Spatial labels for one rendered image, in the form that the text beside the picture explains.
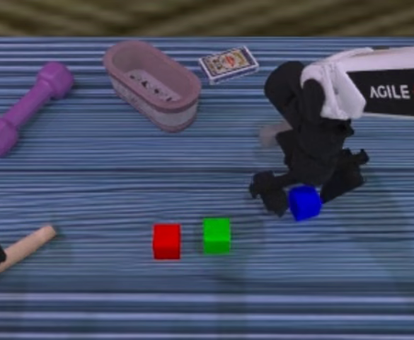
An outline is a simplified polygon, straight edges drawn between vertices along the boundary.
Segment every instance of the pink basket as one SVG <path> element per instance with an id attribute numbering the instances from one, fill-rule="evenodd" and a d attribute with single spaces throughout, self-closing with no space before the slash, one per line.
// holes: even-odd
<path id="1" fill-rule="evenodd" d="M 129 40 L 112 46 L 103 64 L 115 93 L 167 132 L 188 127 L 197 115 L 199 78 L 150 44 Z"/>

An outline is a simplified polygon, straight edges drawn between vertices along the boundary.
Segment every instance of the blue striped fabric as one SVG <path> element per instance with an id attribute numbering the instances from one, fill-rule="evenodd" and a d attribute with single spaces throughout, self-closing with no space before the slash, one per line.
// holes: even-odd
<path id="1" fill-rule="evenodd" d="M 283 170 L 258 145 L 280 119 L 269 72 L 414 39 L 147 38 L 202 77 L 198 119 L 179 134 L 113 93 L 101 57 L 119 40 L 0 38 L 0 113 L 46 61 L 77 81 L 0 159 L 1 244 L 47 222 L 60 231 L 0 276 L 0 339 L 414 340 L 414 121 L 357 121 L 347 145 L 368 151 L 368 182 L 316 219 L 277 219 L 247 193 L 254 172 Z M 261 70 L 209 86 L 197 58 L 238 45 Z M 214 216 L 231 218 L 229 256 L 201 254 Z M 156 222 L 182 224 L 181 261 L 152 259 Z"/>

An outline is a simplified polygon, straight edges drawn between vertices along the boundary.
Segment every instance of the purple dumbbell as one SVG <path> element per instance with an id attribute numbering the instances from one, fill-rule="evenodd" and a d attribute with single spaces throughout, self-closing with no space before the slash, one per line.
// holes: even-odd
<path id="1" fill-rule="evenodd" d="M 72 88 L 73 75 L 63 64 L 48 62 L 29 92 L 0 117 L 0 157 L 18 141 L 18 130 L 51 98 L 61 99 Z"/>

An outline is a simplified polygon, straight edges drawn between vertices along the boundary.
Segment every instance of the table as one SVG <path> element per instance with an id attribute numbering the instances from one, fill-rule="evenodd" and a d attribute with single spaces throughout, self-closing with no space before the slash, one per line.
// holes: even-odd
<path id="1" fill-rule="evenodd" d="M 113 93 L 101 58 L 121 39 L 0 38 L 0 113 L 46 61 L 77 82 L 0 159 L 1 244 L 60 231 L 0 276 L 0 339 L 414 339 L 414 121 L 354 123 L 367 183 L 318 218 L 278 219 L 247 193 L 255 172 L 284 170 L 258 144 L 280 120 L 263 95 L 276 66 L 414 39 L 146 39 L 202 77 L 198 118 L 178 134 Z M 197 59 L 237 45 L 260 72 L 208 85 Z M 201 254 L 215 216 L 231 218 L 229 256 Z M 156 222 L 182 225 L 181 261 L 152 259 Z"/>

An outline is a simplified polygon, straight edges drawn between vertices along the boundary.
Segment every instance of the wooden stick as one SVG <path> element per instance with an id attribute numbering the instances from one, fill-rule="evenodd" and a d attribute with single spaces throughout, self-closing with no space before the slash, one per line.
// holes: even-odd
<path id="1" fill-rule="evenodd" d="M 7 260 L 0 264 L 0 273 L 37 251 L 54 236 L 56 236 L 54 228 L 46 225 L 12 244 L 6 249 Z"/>

